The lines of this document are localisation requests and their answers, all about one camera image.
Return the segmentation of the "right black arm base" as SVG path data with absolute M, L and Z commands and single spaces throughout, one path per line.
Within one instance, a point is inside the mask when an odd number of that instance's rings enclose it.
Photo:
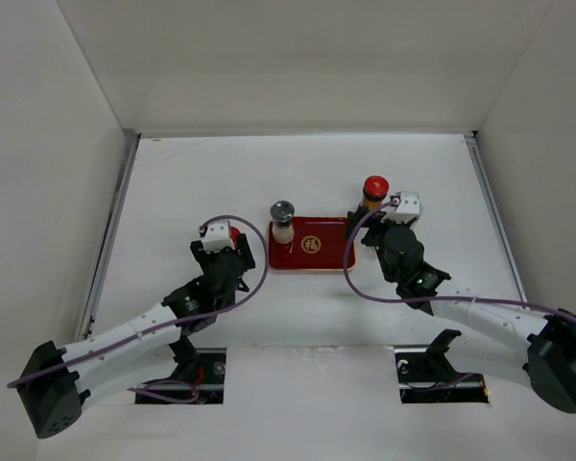
M 443 330 L 428 345 L 394 348 L 399 398 L 404 404 L 489 402 L 482 375 L 458 373 L 446 358 L 462 333 Z

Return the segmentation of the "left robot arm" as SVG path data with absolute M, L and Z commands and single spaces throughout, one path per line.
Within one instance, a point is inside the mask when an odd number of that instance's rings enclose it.
M 249 292 L 244 275 L 255 262 L 246 234 L 206 232 L 190 245 L 202 273 L 128 322 L 83 341 L 48 341 L 31 353 L 13 388 L 37 439 L 54 437 L 95 403 L 151 381 L 183 383 L 196 372 L 198 352 L 189 338 L 212 326 Z

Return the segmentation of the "grey cap white bottle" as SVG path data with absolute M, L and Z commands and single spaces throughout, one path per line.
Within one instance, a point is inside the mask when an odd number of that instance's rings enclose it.
M 292 203 L 280 200 L 270 207 L 272 221 L 272 236 L 277 244 L 290 244 L 295 237 L 293 220 L 295 207 Z

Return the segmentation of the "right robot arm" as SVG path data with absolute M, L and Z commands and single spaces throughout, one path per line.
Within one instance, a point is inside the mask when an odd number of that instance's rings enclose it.
M 374 250 L 384 280 L 396 287 L 392 304 L 404 303 L 484 336 L 482 345 L 461 346 L 458 330 L 445 330 L 428 346 L 426 369 L 440 380 L 456 373 L 497 376 L 530 388 L 541 400 L 576 413 L 576 315 L 536 303 L 483 297 L 454 284 L 451 275 L 427 263 L 413 226 L 415 214 L 399 220 L 396 206 L 360 206 L 348 213 L 346 238 Z

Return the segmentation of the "red cap bottle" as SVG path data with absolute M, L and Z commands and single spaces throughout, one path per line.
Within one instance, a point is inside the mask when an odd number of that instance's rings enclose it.
M 372 175 L 365 179 L 362 187 L 362 199 L 360 206 L 372 210 L 380 206 L 390 190 L 388 181 L 378 175 Z
M 247 236 L 234 226 L 230 227 L 230 238 L 233 243 L 234 249 L 241 252 L 247 243 Z

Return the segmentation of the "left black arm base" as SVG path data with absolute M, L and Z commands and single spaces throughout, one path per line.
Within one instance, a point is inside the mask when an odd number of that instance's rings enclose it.
M 196 353 L 167 378 L 137 388 L 138 405 L 216 405 L 224 403 L 227 349 L 196 349 Z

